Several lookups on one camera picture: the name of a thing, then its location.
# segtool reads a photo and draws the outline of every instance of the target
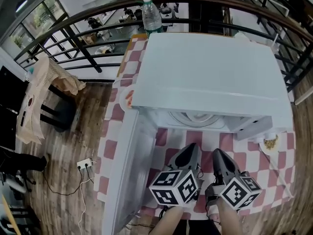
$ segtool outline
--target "metal railing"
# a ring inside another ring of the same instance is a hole
[[[107,29],[113,29],[118,27],[126,27],[126,26],[132,26],[132,25],[142,25],[142,20],[133,20],[130,22],[124,22],[124,23],[115,23],[110,25],[104,25],[102,27],[96,28],[96,29],[90,29],[84,32],[80,32],[75,34],[73,30],[71,29],[71,25],[74,23],[77,23],[79,21],[83,21],[86,18],[89,18],[91,16],[99,15],[101,13],[113,11],[116,9],[121,9],[125,7],[131,7],[135,5],[140,5],[141,0],[116,0],[111,3],[86,10],[83,12],[80,12],[70,18],[68,18],[65,21],[62,21],[55,25],[50,31],[47,33],[41,35],[38,37],[35,41],[33,41],[30,45],[28,45],[16,58],[15,60],[18,61],[20,65],[22,65],[26,60],[33,60],[39,53],[42,52],[48,52],[49,49],[57,44],[64,43],[66,41],[72,42],[75,47],[71,49],[64,50],[60,53],[49,55],[50,58],[55,58],[58,55],[71,52],[74,50],[79,50],[82,53],[82,56],[67,59],[63,61],[59,61],[57,63],[64,64],[67,63],[68,65],[71,63],[74,63],[73,61],[81,61],[81,60],[87,60],[88,64],[80,64],[80,65],[73,65],[73,66],[67,66],[66,70],[72,70],[72,69],[83,69],[83,68],[89,68],[93,67],[97,70],[97,72],[102,72],[102,69],[105,69],[105,67],[112,67],[112,66],[120,66],[120,63],[101,63],[99,62],[99,57],[111,57],[111,56],[122,56],[124,53],[118,52],[118,53],[105,53],[105,54],[90,54],[88,52],[88,49],[95,46],[105,46],[105,45],[111,45],[111,44],[118,44],[118,43],[127,43],[130,39],[116,39],[116,40],[109,40],[102,43],[94,43],[94,44],[84,44],[81,42],[81,37],[84,35],[88,35],[91,33],[107,30]],[[293,21],[289,20],[288,18],[279,15],[277,13],[274,13],[272,11],[269,11],[268,9],[258,6],[250,1],[244,1],[244,0],[153,0],[155,4],[161,4],[162,2],[187,2],[187,3],[201,3],[201,4],[216,4],[222,6],[227,11],[228,8],[233,8],[236,10],[245,11],[247,13],[253,14],[257,16],[258,18],[261,18],[261,22],[266,20],[267,24],[275,25],[276,27],[279,27],[281,29],[284,29],[288,31],[289,34],[293,34],[294,36],[297,36],[297,38],[301,39],[300,42],[304,41],[307,45],[305,48],[300,48],[296,44],[291,43],[290,41],[286,41],[284,38],[278,38],[277,43],[280,45],[279,51],[277,54],[275,54],[275,57],[277,60],[283,62],[284,69],[281,69],[282,75],[284,76],[284,80],[286,83],[286,87],[288,91],[291,91],[300,81],[301,79],[311,70],[313,67],[313,58],[311,57],[311,52],[313,50],[313,36],[307,32],[304,31],[302,28],[300,28],[298,25],[296,25]],[[251,28],[247,28],[241,25],[235,25],[231,24],[229,21],[212,21],[210,19],[163,19],[163,23],[176,23],[176,24],[200,24],[200,25],[207,25],[209,27],[218,27],[224,29],[224,34],[229,35],[229,32],[231,31],[241,31],[246,32],[249,34],[253,34],[256,36],[259,36],[261,38],[269,39],[274,41],[275,40],[275,34],[271,34],[270,32],[263,33],[261,31],[257,31]],[[48,47],[45,47],[41,50],[36,51],[36,53],[32,53],[28,58],[21,60],[20,58],[27,53],[29,50],[31,50],[34,46],[42,43],[46,39],[52,36],[53,33],[64,30],[68,37],[65,39],[54,43]],[[295,59],[294,55],[289,55],[289,53],[296,53],[297,59]],[[27,68],[29,66],[32,66],[35,62],[24,66],[24,68]]]

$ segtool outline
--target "beige cloth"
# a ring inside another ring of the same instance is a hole
[[[41,143],[40,139],[44,139],[40,127],[41,105],[52,82],[61,90],[69,91],[73,95],[77,95],[78,91],[86,86],[53,60],[40,58],[35,64],[33,78],[27,87],[17,120],[16,137],[24,143]]]

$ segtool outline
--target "wooden handrail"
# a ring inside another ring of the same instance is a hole
[[[66,19],[65,21],[60,22],[59,24],[54,26],[51,30],[49,30],[48,32],[38,37],[36,40],[30,43],[14,60],[18,60],[20,57],[22,57],[23,54],[25,54],[28,50],[34,47],[37,43],[40,43],[42,40],[50,37],[54,32],[64,28],[65,26],[77,23],[81,20],[84,20],[85,18],[99,15],[104,12],[109,12],[109,11],[116,10],[116,9],[139,5],[141,4],[141,1],[142,0],[116,0],[111,3],[77,13],[76,15]],[[161,2],[198,2],[198,3],[212,2],[212,3],[216,3],[222,6],[238,9],[241,11],[245,11],[245,12],[269,19],[272,22],[277,23],[280,26],[285,27],[295,32],[298,36],[302,37],[306,41],[313,43],[313,36],[304,32],[302,29],[296,26],[291,20],[284,18],[283,16],[277,15],[276,13],[273,13],[265,8],[248,3],[243,0],[153,0],[153,1],[157,3],[161,3]]]

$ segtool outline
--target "water bottle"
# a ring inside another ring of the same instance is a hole
[[[142,20],[147,36],[151,33],[163,32],[162,19],[159,10],[151,0],[143,0]]]

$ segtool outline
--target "glass window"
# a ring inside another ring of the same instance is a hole
[[[56,20],[58,20],[64,14],[64,11],[57,0],[44,0],[44,2]]]
[[[29,32],[37,38],[47,32],[54,21],[42,4],[39,4],[22,22]]]
[[[13,42],[20,48],[24,49],[26,46],[28,46],[33,39],[31,36],[26,32],[26,30],[23,28],[23,26],[19,25],[11,34],[10,38],[13,40]]]

